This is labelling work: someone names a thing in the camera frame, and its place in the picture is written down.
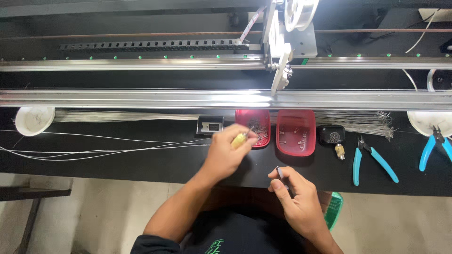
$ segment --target blue handle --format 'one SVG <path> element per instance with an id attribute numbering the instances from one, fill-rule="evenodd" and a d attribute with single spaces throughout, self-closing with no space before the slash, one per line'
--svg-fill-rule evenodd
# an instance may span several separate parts
<path id="1" fill-rule="evenodd" d="M 435 144 L 436 144 L 435 137 L 433 135 L 431 135 L 430 138 L 428 139 L 428 142 L 425 145 L 424 151 L 422 152 L 422 155 L 421 155 L 421 162 L 419 163 L 420 171 L 425 170 L 425 166 L 427 165 L 428 157 L 430 156 L 430 153 L 432 152 L 433 147 L 435 147 Z"/>
<path id="2" fill-rule="evenodd" d="M 444 140 L 443 147 L 444 150 L 446 150 L 449 159 L 452 161 L 452 146 L 451 143 L 449 143 L 449 141 L 447 140 L 447 138 Z"/>
<path id="3" fill-rule="evenodd" d="M 359 185 L 359 165 L 361 164 L 361 151 L 359 148 L 355 150 L 355 158 L 353 159 L 353 183 L 355 186 Z"/>
<path id="4" fill-rule="evenodd" d="M 380 165 L 386 170 L 386 172 L 388 172 L 389 176 L 391 176 L 394 183 L 398 183 L 399 179 L 397 178 L 396 174 L 389 166 L 389 164 L 385 161 L 385 159 L 383 159 L 383 157 L 379 153 L 377 153 L 377 151 L 375 151 L 373 147 L 371 147 L 370 149 L 372 151 L 370 155 L 372 155 L 372 157 L 374 157 L 378 161 L 378 163 L 380 163 Z"/>

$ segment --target concrete floor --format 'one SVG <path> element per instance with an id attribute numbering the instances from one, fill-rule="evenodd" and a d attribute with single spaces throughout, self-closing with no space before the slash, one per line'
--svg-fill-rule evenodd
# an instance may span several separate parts
<path id="1" fill-rule="evenodd" d="M 157 208 L 183 184 L 0 174 L 0 186 L 72 186 L 40 206 L 30 254 L 128 254 Z M 345 253 L 424 254 L 452 249 L 452 198 L 342 193 L 333 237 Z M 20 243 L 30 200 L 0 202 L 0 254 Z"/>

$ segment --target white bowl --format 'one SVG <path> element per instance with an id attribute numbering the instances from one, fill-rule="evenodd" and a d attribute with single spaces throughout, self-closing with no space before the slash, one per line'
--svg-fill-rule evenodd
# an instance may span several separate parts
<path id="1" fill-rule="evenodd" d="M 443 137 L 452 135 L 452 112 L 408 111 L 411 125 L 424 136 L 433 134 L 433 125 L 439 126 Z"/>
<path id="2" fill-rule="evenodd" d="M 21 107 L 16 115 L 16 129 L 24 136 L 43 132 L 53 121 L 53 107 Z"/>

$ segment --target black tabletop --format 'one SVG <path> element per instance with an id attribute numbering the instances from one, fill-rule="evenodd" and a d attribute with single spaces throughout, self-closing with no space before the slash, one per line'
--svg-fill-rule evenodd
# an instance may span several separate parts
<path id="1" fill-rule="evenodd" d="M 2 129 L 14 130 L 10 119 L 14 109 L 1 109 L 4 120 Z M 366 135 L 369 146 L 375 148 L 397 174 L 400 182 L 394 183 L 385 170 L 363 151 L 360 185 L 353 185 L 352 164 L 357 146 L 358 133 L 347 132 L 345 160 L 336 157 L 333 146 L 320 145 L 307 157 L 293 157 L 281 153 L 275 146 L 275 126 L 271 141 L 263 149 L 252 150 L 242 161 L 238 170 L 221 184 L 233 186 L 269 186 L 267 174 L 275 166 L 291 166 L 319 190 L 381 193 L 404 195 L 452 196 L 452 163 L 445 151 L 435 148 L 427 168 L 420 172 L 419 159 L 427 142 L 409 127 L 406 113 L 396 114 L 394 125 L 399 128 L 389 142 L 384 137 Z M 186 142 L 200 139 L 195 136 L 196 121 L 148 120 L 113 123 L 53 123 L 47 132 L 79 133 L 148 141 Z M 0 132 L 1 145 L 11 149 L 21 138 L 17 132 Z M 202 140 L 197 143 L 210 143 Z M 106 138 L 69 136 L 41 133 L 25 137 L 14 147 L 24 151 L 86 151 L 98 149 L 139 149 L 161 145 L 159 143 L 122 141 Z M 1 172 L 38 174 L 169 183 L 187 182 L 201 167 L 208 146 L 181 147 L 174 149 L 144 150 L 119 153 L 99 158 L 75 161 L 40 161 L 19 157 L 0 151 Z"/>

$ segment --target red plastic tray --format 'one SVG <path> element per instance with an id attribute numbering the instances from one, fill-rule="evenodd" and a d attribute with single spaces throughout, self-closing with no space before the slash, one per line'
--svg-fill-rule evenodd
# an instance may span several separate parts
<path id="1" fill-rule="evenodd" d="M 299 141 L 303 140 L 306 132 L 306 143 L 300 149 Z M 276 146 L 278 149 L 292 156 L 308 156 L 315 149 L 315 115 L 312 110 L 280 110 L 276 122 Z"/>
<path id="2" fill-rule="evenodd" d="M 261 126 L 267 126 L 267 133 L 265 135 L 261 135 L 262 140 L 258 141 L 256 145 L 253 147 L 263 147 L 268 145 L 270 142 L 270 111 L 265 109 L 237 109 L 235 111 L 235 122 L 247 127 L 250 119 L 256 118 L 259 120 Z"/>

